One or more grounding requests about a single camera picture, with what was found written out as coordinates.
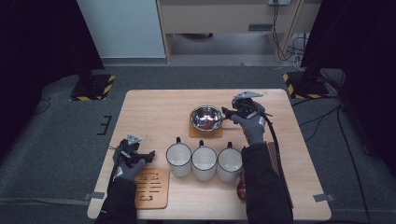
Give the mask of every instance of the hand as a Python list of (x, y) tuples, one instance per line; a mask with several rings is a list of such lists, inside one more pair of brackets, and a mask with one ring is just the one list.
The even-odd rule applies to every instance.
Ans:
[[(263, 113), (265, 111), (262, 105), (256, 102), (254, 103), (259, 108), (259, 112)], [(264, 143), (263, 134), (265, 119), (260, 115), (260, 113), (257, 113), (250, 119), (243, 119), (237, 115), (232, 115), (231, 120), (241, 125), (244, 135), (250, 146)]]
[(117, 163), (117, 169), (114, 178), (122, 178), (129, 181), (134, 181), (134, 177), (146, 164), (144, 159), (141, 159), (133, 168), (129, 168), (125, 162), (120, 158), (120, 148), (116, 148), (113, 154), (113, 161)]

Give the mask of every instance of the white wall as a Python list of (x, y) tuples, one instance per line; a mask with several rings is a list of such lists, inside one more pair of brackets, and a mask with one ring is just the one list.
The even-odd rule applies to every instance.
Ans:
[(165, 58), (155, 0), (78, 0), (101, 58)]

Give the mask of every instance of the wooden coaster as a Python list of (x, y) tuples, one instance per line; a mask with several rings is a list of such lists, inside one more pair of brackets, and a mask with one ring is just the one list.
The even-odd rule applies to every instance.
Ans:
[(161, 209), (168, 204), (169, 169), (144, 168), (134, 178), (137, 209)]
[(204, 132), (196, 129), (190, 122), (189, 136), (192, 138), (220, 138), (222, 137), (222, 128), (220, 126), (214, 131)]

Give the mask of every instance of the bowl rim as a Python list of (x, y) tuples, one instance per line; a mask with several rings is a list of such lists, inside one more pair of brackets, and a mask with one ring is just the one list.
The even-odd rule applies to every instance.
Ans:
[(222, 119), (223, 116), (222, 116), (221, 110), (219, 110), (217, 107), (215, 107), (215, 106), (213, 106), (213, 105), (200, 105), (200, 106), (195, 107), (195, 108), (191, 111), (191, 114), (190, 114), (190, 121), (191, 121), (191, 123), (192, 123), (192, 126), (193, 126), (194, 128), (196, 128), (196, 129), (198, 129), (199, 131), (203, 131), (203, 132), (212, 132), (212, 131), (215, 131), (216, 129), (218, 129), (218, 128), (221, 126), (222, 120), (221, 120), (221, 121), (218, 121), (217, 125), (214, 125), (215, 127), (217, 126), (216, 128), (213, 128), (213, 126), (212, 126), (211, 129), (202, 129), (202, 128), (198, 127), (198, 126), (193, 122), (193, 120), (192, 120), (192, 114), (194, 114), (194, 112), (197, 111), (198, 109), (205, 108), (205, 107), (214, 108), (214, 109), (216, 109), (217, 111), (219, 111), (220, 119)]

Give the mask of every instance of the black cable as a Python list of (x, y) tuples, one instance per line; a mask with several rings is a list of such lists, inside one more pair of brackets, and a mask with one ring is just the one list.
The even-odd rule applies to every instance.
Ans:
[(327, 82), (328, 84), (330, 84), (333, 87), (335, 87), (337, 90), (340, 90), (342, 88), (342, 85), (340, 85), (340, 83), (334, 81), (333, 79), (329, 79), (329, 78), (326, 78), (326, 77), (318, 77), (318, 81)]
[(370, 213), (369, 213), (369, 210), (368, 210), (368, 208), (367, 208), (366, 197), (364, 196), (363, 187), (362, 187), (362, 185), (361, 185), (361, 178), (360, 178), (360, 176), (359, 176), (359, 172), (358, 172), (358, 169), (357, 169), (357, 166), (356, 166), (356, 162), (355, 162), (355, 159), (353, 158), (352, 152), (351, 152), (351, 150), (350, 150), (349, 143), (348, 143), (348, 141), (347, 141), (347, 136), (346, 136), (346, 134), (344, 133), (344, 129), (343, 129), (343, 126), (342, 126), (342, 124), (341, 124), (341, 120), (340, 120), (340, 110), (341, 110), (341, 109), (342, 109), (342, 105), (339, 105), (339, 106), (338, 106), (338, 109), (337, 109), (338, 126), (340, 127), (341, 134), (343, 135), (344, 141), (346, 142), (347, 152), (348, 152), (349, 157), (350, 157), (350, 159), (351, 159), (351, 161), (352, 161), (352, 164), (353, 164), (353, 168), (354, 168), (354, 171), (355, 171), (356, 178), (358, 179), (359, 189), (360, 189), (360, 191), (361, 191), (361, 199), (363, 200), (363, 206), (364, 206), (364, 211), (366, 212), (367, 220), (369, 221), (369, 223), (372, 223), (372, 220), (371, 220), (371, 218), (370, 218)]
[(276, 150), (277, 169), (278, 169), (279, 174), (280, 174), (280, 182), (281, 182), (281, 185), (283, 187), (283, 190), (285, 191), (285, 195), (287, 197), (290, 213), (291, 213), (291, 215), (293, 215), (291, 197), (290, 197), (290, 193), (289, 193), (288, 188), (287, 188), (286, 178), (285, 178), (285, 174), (283, 172), (282, 163), (280, 161), (279, 143), (277, 142), (277, 137), (276, 137), (276, 133), (275, 133), (274, 127), (272, 125), (272, 122), (271, 122), (271, 120), (268, 119), (268, 117), (264, 113), (264, 111), (261, 111), (260, 109), (255, 108), (255, 107), (250, 106), (250, 105), (246, 105), (246, 104), (241, 104), (241, 105), (246, 106), (247, 108), (250, 108), (253, 111), (256, 111), (257, 113), (259, 113), (259, 115), (262, 116), (265, 119), (265, 121), (267, 122), (267, 124), (268, 124), (268, 127), (270, 129), (271, 135), (272, 135), (272, 137), (274, 139), (275, 150)]
[(341, 75), (341, 80), (340, 81), (336, 81), (334, 80), (332, 77), (330, 77), (326, 71), (324, 69), (321, 69), (320, 72), (323, 72), (323, 75), (329, 79), (332, 83), (335, 83), (337, 86), (339, 86), (340, 88), (343, 86), (343, 82), (344, 82), (344, 76), (345, 76), (345, 72), (343, 71), (343, 75)]
[(284, 53), (283, 50), (280, 48), (280, 46), (279, 46), (279, 41), (278, 41), (278, 39), (277, 39), (276, 22), (277, 22), (277, 14), (278, 14), (278, 11), (279, 11), (279, 3), (278, 3), (277, 0), (274, 0), (274, 18), (273, 18), (273, 24), (274, 24), (274, 26), (273, 26), (273, 30), (272, 30), (272, 36), (273, 36), (274, 42), (275, 42), (276, 47), (277, 47), (277, 57), (279, 58), (280, 61), (287, 61), (287, 62), (290, 62), (290, 61), (289, 61), (289, 58), (291, 58), (293, 55), (291, 54), (289, 57), (286, 57), (285, 53)]
[(110, 175), (110, 179), (108, 180), (108, 186), (107, 187), (109, 187), (110, 184), (113, 182), (114, 174), (116, 173), (118, 164), (120, 163), (119, 147), (116, 147), (115, 150), (116, 150), (116, 152), (114, 152), (114, 153), (117, 153), (117, 158), (116, 158), (116, 161), (114, 162), (113, 169), (111, 170), (111, 175)]
[(326, 117), (326, 116), (330, 115), (334, 110), (336, 110), (336, 109), (338, 108), (338, 106), (335, 107), (334, 109), (332, 109), (331, 111), (327, 112), (327, 113), (324, 114), (324, 115), (320, 115), (319, 117), (317, 117), (317, 118), (315, 118), (315, 119), (311, 119), (311, 120), (309, 120), (309, 121), (306, 121), (306, 122), (300, 124), (299, 127), (302, 127), (302, 126), (304, 126), (304, 125), (307, 124), (307, 123), (314, 122), (314, 121), (317, 120), (317, 119), (321, 119), (322, 117)]
[(322, 100), (322, 99), (333, 99), (333, 98), (339, 98), (339, 96), (326, 96), (326, 97), (319, 97), (319, 98), (309, 98), (297, 103), (292, 104), (291, 106), (299, 105), (308, 101), (313, 101), (313, 100)]
[(307, 143), (309, 140), (311, 140), (311, 139), (315, 136), (315, 134), (316, 134), (317, 131), (318, 131), (319, 125), (320, 125), (320, 123), (323, 121), (323, 119), (324, 119), (326, 116), (330, 115), (332, 112), (334, 112), (337, 108), (338, 108), (338, 106), (337, 106), (336, 108), (334, 108), (333, 110), (329, 111), (328, 113), (326, 113), (326, 114), (324, 114), (324, 115), (322, 115), (322, 116), (317, 117), (316, 119), (309, 120), (309, 121), (304, 122), (303, 124), (300, 124), (300, 125), (299, 125), (299, 127), (302, 127), (303, 125), (305, 125), (305, 124), (307, 124), (307, 123), (310, 123), (310, 122), (313, 122), (313, 121), (315, 121), (315, 120), (317, 120), (317, 119), (320, 119), (319, 122), (318, 122), (318, 124), (317, 124), (316, 129), (314, 130), (314, 133), (313, 133), (308, 139), (305, 140), (306, 143)]
[(306, 33), (304, 33), (304, 43), (303, 43), (303, 47), (304, 47), (304, 51), (305, 51), (305, 47), (306, 47), (306, 41), (308, 37), (306, 37)]
[[(288, 48), (291, 49), (292, 51), (289, 51), (288, 49), (286, 49), (286, 52), (289, 53), (290, 55), (288, 57), (286, 57), (284, 55), (285, 59), (282, 59), (281, 61), (287, 61), (287, 62), (292, 63), (293, 61), (291, 61), (290, 58), (293, 57), (293, 56), (296, 56), (296, 55), (299, 56), (298, 62), (301, 61), (300, 56), (304, 57), (304, 49), (299, 49), (299, 48), (295, 47), (295, 41), (298, 40), (298, 39), (307, 39), (307, 38), (306, 37), (296, 37), (296, 38), (294, 38), (293, 41), (291, 42), (291, 46), (288, 45)], [(301, 51), (302, 53), (297, 53), (296, 54), (296, 53), (294, 53), (295, 50)]]
[(46, 107), (44, 110), (42, 110), (42, 111), (40, 111), (40, 112), (37, 112), (37, 113), (34, 113), (34, 114), (33, 114), (34, 116), (35, 116), (35, 115), (42, 114), (42, 113), (46, 112), (46, 111), (50, 108), (50, 101), (49, 101), (49, 100), (41, 99), (40, 101), (45, 101), (45, 102), (48, 103), (48, 105), (47, 105), (47, 107)]

